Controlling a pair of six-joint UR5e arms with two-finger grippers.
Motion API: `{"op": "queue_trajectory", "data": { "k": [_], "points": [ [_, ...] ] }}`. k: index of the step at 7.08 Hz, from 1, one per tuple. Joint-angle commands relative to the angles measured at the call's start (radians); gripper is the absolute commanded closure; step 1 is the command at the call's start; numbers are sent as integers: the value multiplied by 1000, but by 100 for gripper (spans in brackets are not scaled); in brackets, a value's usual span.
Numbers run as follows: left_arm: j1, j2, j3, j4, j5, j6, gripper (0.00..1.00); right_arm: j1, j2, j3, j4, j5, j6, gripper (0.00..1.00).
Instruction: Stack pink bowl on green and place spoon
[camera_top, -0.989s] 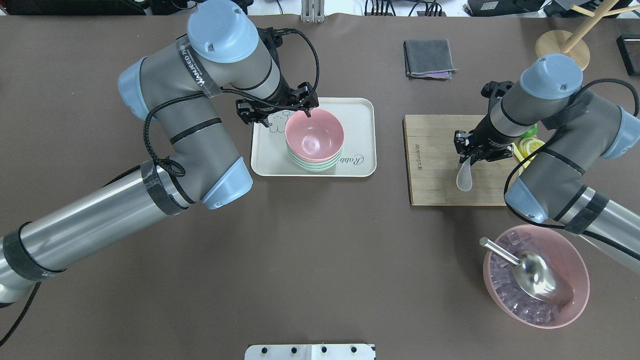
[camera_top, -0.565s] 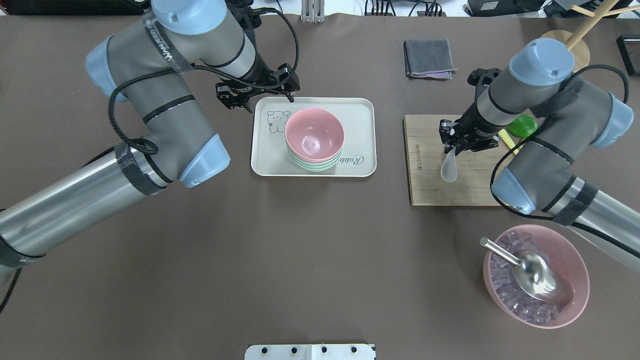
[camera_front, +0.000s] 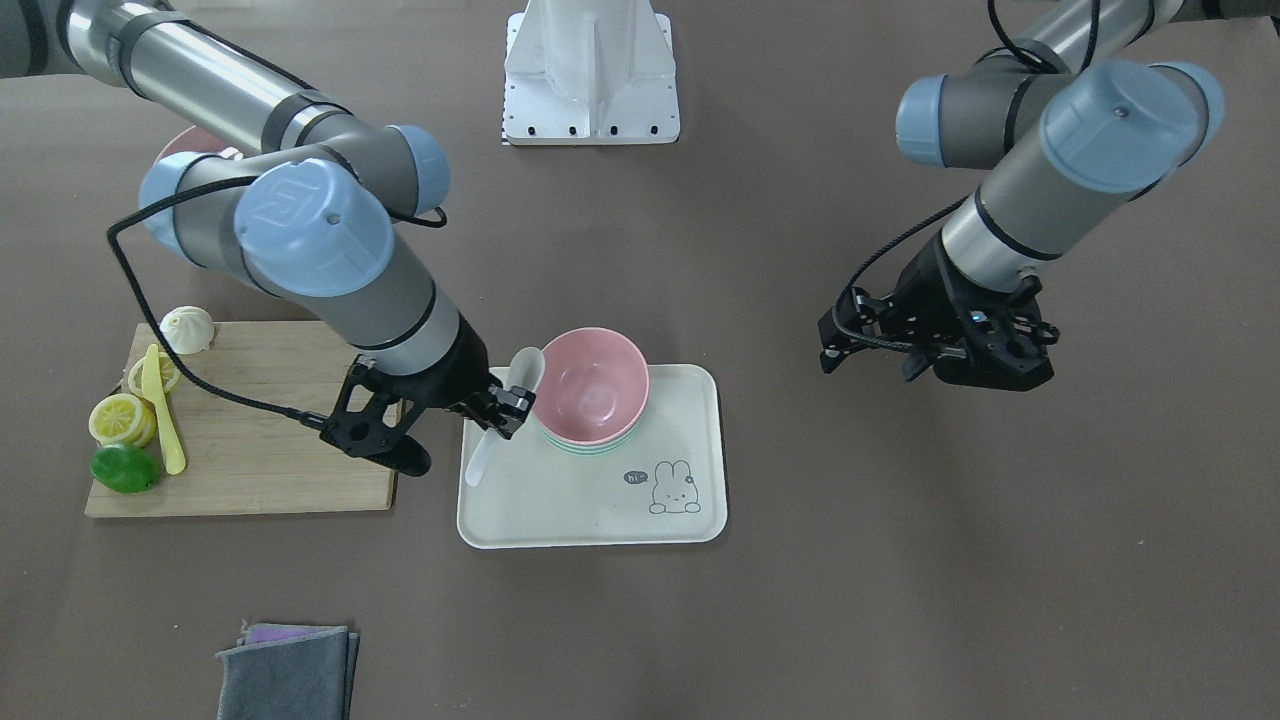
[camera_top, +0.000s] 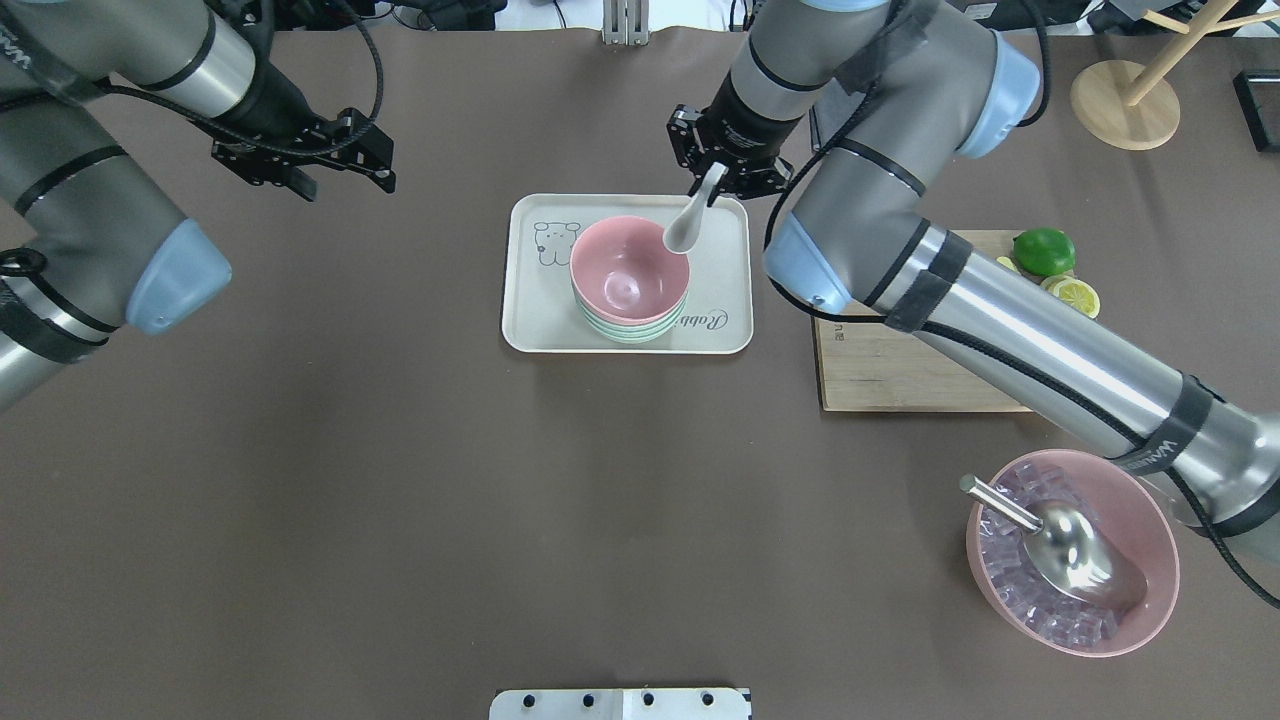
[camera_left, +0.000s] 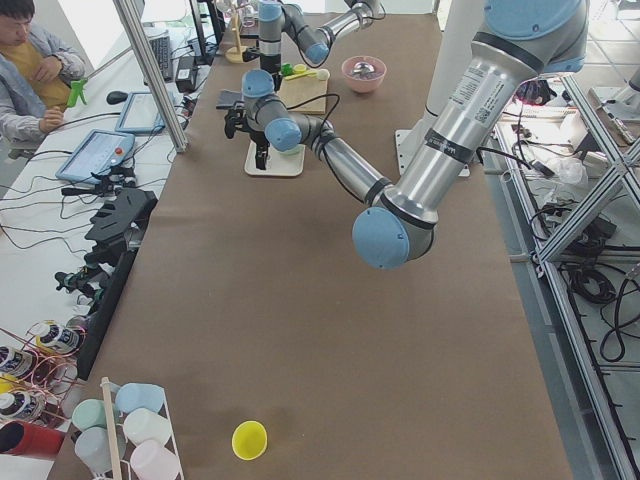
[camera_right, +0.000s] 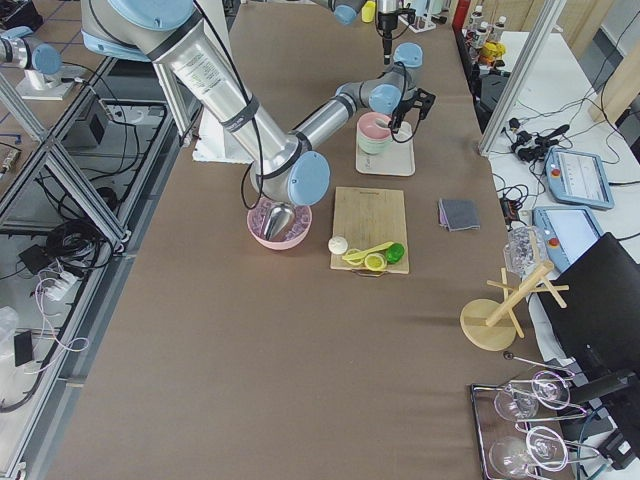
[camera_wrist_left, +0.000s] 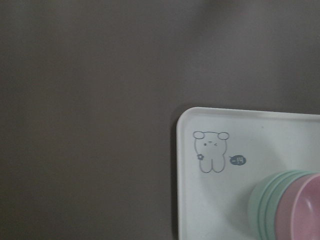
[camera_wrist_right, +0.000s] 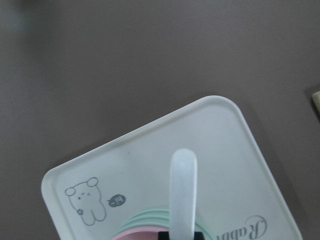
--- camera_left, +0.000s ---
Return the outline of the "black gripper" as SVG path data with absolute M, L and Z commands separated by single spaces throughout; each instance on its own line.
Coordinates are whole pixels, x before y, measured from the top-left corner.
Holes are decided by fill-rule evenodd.
M 228 139 L 233 139 L 237 132 L 249 134 L 250 139 L 256 145 L 256 168 L 258 170 L 265 170 L 269 157 L 270 143 L 262 131 L 255 130 L 249 125 L 249 118 L 243 101 L 238 100 L 232 104 L 224 116 L 224 122 L 224 133 Z

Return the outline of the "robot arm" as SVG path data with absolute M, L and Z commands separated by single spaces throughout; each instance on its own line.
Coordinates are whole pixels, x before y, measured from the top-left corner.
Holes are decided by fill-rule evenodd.
M 349 9 L 319 27 L 305 20 L 298 5 L 281 1 L 258 2 L 258 50 L 260 68 L 279 74 L 282 63 L 282 36 L 288 36 L 305 60 L 321 65 L 333 45 L 345 35 L 370 27 L 386 14 L 380 1 L 346 1 Z
M 225 116 L 225 133 L 247 133 L 264 164 L 268 152 L 304 145 L 364 204 L 352 239 L 370 266 L 392 269 L 429 251 L 437 208 L 525 82 L 579 71 L 584 63 L 589 5 L 585 1 L 455 1 L 439 49 L 414 147 L 397 181 L 379 173 L 340 138 L 330 122 L 290 111 L 276 94 L 281 41 L 289 37 L 313 62 L 335 42 L 382 16 L 377 1 L 352 1 L 347 11 L 313 28 L 296 5 L 263 1 L 257 69 L 242 78 L 242 97 Z

